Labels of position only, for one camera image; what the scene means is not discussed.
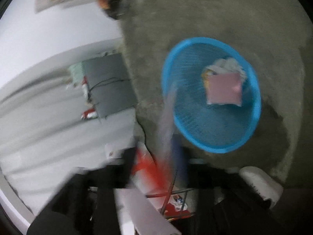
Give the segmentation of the blue plastic waste basket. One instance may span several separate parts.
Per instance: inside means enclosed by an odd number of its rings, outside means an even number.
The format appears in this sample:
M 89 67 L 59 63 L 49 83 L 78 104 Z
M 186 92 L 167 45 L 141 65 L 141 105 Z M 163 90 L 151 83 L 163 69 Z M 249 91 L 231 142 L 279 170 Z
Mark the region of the blue plastic waste basket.
M 169 52 L 162 92 L 175 89 L 174 124 L 196 147 L 229 153 L 242 147 L 261 116 L 253 67 L 231 46 L 207 37 L 188 38 Z

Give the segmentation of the red yellow snack bag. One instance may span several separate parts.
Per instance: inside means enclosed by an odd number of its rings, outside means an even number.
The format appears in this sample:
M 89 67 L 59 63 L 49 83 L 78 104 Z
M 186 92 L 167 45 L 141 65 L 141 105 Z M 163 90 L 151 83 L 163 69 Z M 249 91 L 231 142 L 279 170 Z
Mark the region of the red yellow snack bag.
M 136 187 L 165 219 L 187 219 L 195 214 L 192 189 L 178 175 L 166 177 L 144 143 L 138 142 L 131 178 Z

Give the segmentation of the pink cloth pad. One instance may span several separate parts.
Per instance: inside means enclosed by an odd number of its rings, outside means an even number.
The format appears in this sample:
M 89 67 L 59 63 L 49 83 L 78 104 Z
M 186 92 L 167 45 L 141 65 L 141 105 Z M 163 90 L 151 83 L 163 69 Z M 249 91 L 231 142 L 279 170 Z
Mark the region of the pink cloth pad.
M 242 82 L 238 73 L 208 75 L 204 82 L 208 105 L 242 105 Z

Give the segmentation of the white paper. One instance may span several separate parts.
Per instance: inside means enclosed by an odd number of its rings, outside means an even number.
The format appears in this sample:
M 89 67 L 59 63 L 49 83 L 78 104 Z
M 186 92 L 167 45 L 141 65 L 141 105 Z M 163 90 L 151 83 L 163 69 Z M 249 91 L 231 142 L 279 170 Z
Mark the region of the white paper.
M 244 68 L 232 57 L 216 60 L 212 65 L 209 65 L 204 69 L 204 73 L 209 75 L 238 73 L 242 83 L 247 79 L 247 74 L 244 71 Z

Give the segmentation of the grey cabinet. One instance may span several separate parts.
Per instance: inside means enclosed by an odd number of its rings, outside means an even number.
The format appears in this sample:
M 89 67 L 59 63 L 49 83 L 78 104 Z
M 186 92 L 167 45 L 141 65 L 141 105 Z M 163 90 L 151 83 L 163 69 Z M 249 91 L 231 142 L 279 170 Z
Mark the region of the grey cabinet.
M 100 118 L 135 107 L 138 103 L 122 54 L 83 62 L 88 97 Z

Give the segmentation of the red thermos bottle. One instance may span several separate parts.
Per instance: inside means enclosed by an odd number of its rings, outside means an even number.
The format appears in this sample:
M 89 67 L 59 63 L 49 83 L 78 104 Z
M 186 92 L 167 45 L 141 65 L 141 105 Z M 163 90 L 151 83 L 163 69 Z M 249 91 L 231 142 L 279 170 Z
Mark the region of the red thermos bottle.
M 82 120 L 87 120 L 87 119 L 95 119 L 98 117 L 98 113 L 94 108 L 88 109 L 87 111 L 83 112 L 81 115 Z

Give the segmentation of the green storage basket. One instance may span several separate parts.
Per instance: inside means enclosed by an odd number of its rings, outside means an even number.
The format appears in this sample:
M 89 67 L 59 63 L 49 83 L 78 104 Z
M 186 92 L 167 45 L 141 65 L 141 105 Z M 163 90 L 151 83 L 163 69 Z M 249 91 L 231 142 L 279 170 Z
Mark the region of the green storage basket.
M 71 65 L 68 68 L 68 71 L 71 74 L 71 86 L 74 88 L 79 87 L 82 84 L 84 76 L 85 76 L 83 63 L 79 62 L 79 63 Z

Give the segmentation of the black orange snack bag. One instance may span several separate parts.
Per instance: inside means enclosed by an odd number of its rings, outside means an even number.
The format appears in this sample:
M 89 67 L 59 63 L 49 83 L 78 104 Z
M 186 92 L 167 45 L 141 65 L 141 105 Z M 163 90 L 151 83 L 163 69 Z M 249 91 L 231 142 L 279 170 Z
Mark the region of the black orange snack bag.
M 114 20 L 118 20 L 123 14 L 125 0 L 97 0 L 99 7 L 104 13 Z

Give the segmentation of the white shoe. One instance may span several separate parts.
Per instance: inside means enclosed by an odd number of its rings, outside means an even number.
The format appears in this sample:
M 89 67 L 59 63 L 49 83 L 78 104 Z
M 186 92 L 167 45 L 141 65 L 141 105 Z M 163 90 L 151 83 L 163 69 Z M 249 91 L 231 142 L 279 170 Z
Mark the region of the white shoe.
M 270 201 L 272 209 L 283 194 L 283 187 L 258 167 L 248 166 L 239 170 L 239 175 L 264 201 Z

